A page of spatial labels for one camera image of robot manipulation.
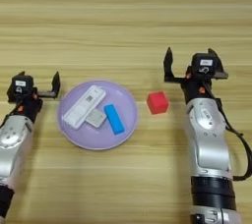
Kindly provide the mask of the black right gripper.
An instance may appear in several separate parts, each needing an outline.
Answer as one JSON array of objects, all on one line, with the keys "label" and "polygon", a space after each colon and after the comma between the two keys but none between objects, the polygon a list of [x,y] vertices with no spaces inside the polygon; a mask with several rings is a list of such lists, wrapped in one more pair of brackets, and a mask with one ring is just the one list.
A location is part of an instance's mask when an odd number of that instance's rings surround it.
[{"label": "black right gripper", "polygon": [[180,84],[180,87],[184,93],[186,104],[195,98],[213,99],[212,79],[226,80],[228,78],[228,73],[224,71],[221,58],[218,56],[217,52],[212,48],[209,48],[208,52],[214,54],[217,58],[217,70],[215,72],[212,74],[194,72],[193,68],[188,66],[185,76],[178,78],[172,73],[171,66],[173,62],[173,56],[171,48],[168,47],[166,50],[163,60],[164,81],[166,83]]}]

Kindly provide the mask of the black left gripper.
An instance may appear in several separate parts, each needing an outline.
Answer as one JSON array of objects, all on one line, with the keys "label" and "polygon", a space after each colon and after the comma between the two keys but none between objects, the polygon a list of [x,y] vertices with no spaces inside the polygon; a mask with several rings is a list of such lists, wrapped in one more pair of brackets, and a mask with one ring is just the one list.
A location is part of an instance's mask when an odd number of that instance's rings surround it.
[{"label": "black left gripper", "polygon": [[[18,76],[23,76],[25,71],[18,73]],[[35,121],[37,114],[42,108],[43,98],[53,98],[58,96],[60,90],[60,75],[56,73],[52,79],[52,91],[37,91],[35,88],[31,94],[19,94],[8,90],[8,102],[15,103],[15,108],[8,114],[8,116],[25,116],[32,122]]]}]

